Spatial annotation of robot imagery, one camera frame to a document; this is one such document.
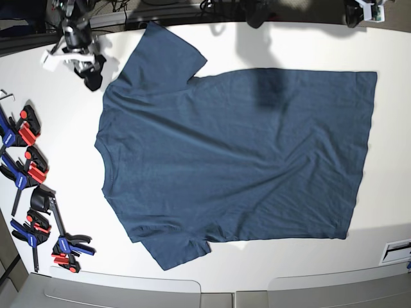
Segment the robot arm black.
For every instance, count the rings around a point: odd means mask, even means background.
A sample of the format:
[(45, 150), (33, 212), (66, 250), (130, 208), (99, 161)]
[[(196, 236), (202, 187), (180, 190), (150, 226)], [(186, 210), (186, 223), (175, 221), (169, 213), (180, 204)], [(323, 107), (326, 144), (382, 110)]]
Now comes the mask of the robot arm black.
[(61, 37), (40, 59), (42, 68), (47, 71), (54, 71), (59, 64), (73, 68), (92, 92), (101, 87), (101, 72), (107, 61), (90, 24), (89, 13), (95, 4), (95, 1), (53, 1), (53, 8), (60, 17)]

